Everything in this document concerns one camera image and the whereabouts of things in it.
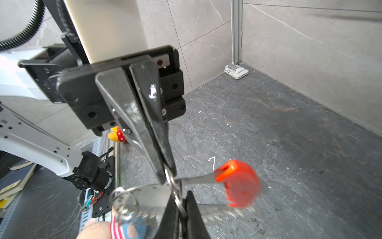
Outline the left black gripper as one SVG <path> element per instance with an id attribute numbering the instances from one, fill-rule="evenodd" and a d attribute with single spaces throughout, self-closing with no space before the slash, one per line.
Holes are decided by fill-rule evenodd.
<path id="1" fill-rule="evenodd" d="M 66 103 L 83 125 L 100 135 L 118 124 L 127 140 L 145 155 L 161 184 L 164 166 L 177 174 L 165 122 L 186 111 L 179 53 L 166 45 L 95 64 L 78 65 L 65 48 L 19 67 L 53 103 Z"/>

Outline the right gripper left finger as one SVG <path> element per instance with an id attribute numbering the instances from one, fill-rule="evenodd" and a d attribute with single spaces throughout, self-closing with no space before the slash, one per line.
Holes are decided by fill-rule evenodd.
<path id="1" fill-rule="evenodd" d="M 180 210 L 171 195 L 154 239 L 181 239 L 181 221 Z"/>

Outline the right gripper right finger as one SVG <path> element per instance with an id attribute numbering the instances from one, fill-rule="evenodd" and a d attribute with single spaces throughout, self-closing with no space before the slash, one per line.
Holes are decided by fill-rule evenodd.
<path id="1" fill-rule="evenodd" d="M 183 205 L 186 209 L 186 218 L 183 219 L 183 239 L 210 239 L 191 190 L 187 192 Z"/>

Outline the metal keyring holder red handle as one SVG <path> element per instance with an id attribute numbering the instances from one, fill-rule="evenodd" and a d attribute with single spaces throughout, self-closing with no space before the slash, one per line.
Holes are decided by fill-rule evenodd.
<path id="1" fill-rule="evenodd" d="M 187 190 L 195 194 L 205 222 L 243 218 L 263 190 L 263 181 L 255 170 L 239 160 L 230 160 L 210 174 L 179 178 L 175 182 L 182 187 L 180 196 L 185 197 Z M 113 192 L 111 202 L 119 222 L 154 225 L 162 219 L 170 199 L 173 188 L 164 183 L 120 187 Z"/>

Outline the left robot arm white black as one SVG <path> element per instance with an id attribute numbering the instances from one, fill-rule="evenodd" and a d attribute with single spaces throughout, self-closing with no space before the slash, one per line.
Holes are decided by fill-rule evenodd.
<path id="1" fill-rule="evenodd" d="M 55 91 L 95 135 L 118 126 L 161 184 L 177 174 L 168 122 L 186 111 L 176 48 L 166 45 L 54 72 Z M 78 189 L 102 191 L 112 176 L 100 158 L 74 149 L 1 106 L 1 150 L 39 164 Z"/>

